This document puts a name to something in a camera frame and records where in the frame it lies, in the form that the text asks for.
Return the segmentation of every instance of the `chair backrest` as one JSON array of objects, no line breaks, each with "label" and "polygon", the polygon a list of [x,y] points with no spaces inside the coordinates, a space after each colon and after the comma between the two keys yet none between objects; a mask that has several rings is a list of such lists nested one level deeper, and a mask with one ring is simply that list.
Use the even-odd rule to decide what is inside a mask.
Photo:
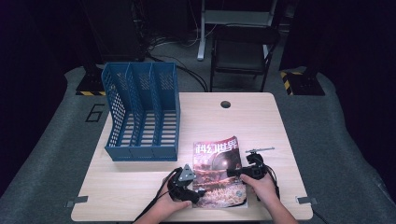
[{"label": "chair backrest", "polygon": [[277,29],[261,25],[225,24],[214,32],[214,41],[276,45],[279,38],[280,34]]}]

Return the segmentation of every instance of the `wooden table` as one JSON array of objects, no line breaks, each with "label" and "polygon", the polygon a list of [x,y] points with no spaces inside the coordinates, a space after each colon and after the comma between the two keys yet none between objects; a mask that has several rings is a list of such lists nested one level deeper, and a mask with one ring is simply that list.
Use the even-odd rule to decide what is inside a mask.
[{"label": "wooden table", "polygon": [[[193,142],[238,138],[242,165],[248,166],[245,153],[252,148],[274,147],[262,151],[264,162],[278,179],[281,202],[296,219],[313,216],[310,204],[298,204],[296,197],[306,196],[282,119],[271,93],[181,92],[180,131],[177,161],[112,161],[105,150],[111,130],[107,118],[91,165],[78,196],[88,196],[86,203],[76,203],[75,221],[131,221],[154,197],[162,180],[177,167],[192,167]],[[220,106],[222,101],[231,107]],[[271,219],[266,209],[249,190],[248,207],[202,209],[187,208],[167,221],[241,221]]]}]

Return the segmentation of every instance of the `dark wall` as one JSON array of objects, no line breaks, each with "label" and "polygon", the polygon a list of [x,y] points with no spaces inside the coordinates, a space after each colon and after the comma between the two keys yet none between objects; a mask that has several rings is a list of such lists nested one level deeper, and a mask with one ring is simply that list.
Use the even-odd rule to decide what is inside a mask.
[{"label": "dark wall", "polygon": [[[308,66],[325,54],[319,71],[334,84],[346,127],[363,157],[396,201],[396,27],[394,1],[300,0],[280,69]],[[338,18],[335,29],[327,25]],[[329,50],[316,51],[323,36]]]},{"label": "dark wall", "polygon": [[0,2],[0,194],[62,101],[64,74],[81,66],[67,36],[77,2]]}]

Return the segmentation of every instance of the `metal bracket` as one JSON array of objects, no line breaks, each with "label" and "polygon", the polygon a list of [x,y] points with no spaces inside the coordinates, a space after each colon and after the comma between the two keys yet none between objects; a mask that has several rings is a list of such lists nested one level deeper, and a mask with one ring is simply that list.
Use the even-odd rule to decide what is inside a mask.
[{"label": "metal bracket", "polygon": [[299,198],[296,196],[296,202],[299,204],[303,204],[303,203],[311,203],[311,205],[318,204],[318,200],[316,198],[309,198],[309,197]]},{"label": "metal bracket", "polygon": [[85,203],[87,201],[88,201],[88,196],[80,196],[80,197],[77,197],[77,198],[67,201],[64,204],[64,207],[73,207],[75,205],[75,203]]}]

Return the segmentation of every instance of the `hand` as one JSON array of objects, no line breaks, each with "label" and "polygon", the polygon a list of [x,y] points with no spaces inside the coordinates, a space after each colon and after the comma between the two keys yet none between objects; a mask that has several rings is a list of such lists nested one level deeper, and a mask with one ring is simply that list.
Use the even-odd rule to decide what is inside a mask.
[{"label": "hand", "polygon": [[264,203],[265,207],[267,207],[267,205],[272,201],[278,201],[278,198],[276,196],[275,185],[271,176],[265,175],[260,180],[251,178],[248,175],[241,175],[240,178],[245,183],[253,187],[254,192],[259,197],[259,199]]},{"label": "hand", "polygon": [[270,213],[275,224],[297,223],[289,210],[277,198],[275,185],[271,176],[265,175],[260,180],[253,179],[248,175],[241,175],[240,177],[245,183],[253,187],[254,192]]},{"label": "hand", "polygon": [[164,221],[178,210],[191,206],[191,201],[175,202],[168,192],[168,184],[163,185],[158,201],[147,211],[145,215],[139,218],[135,224],[154,224]]}]

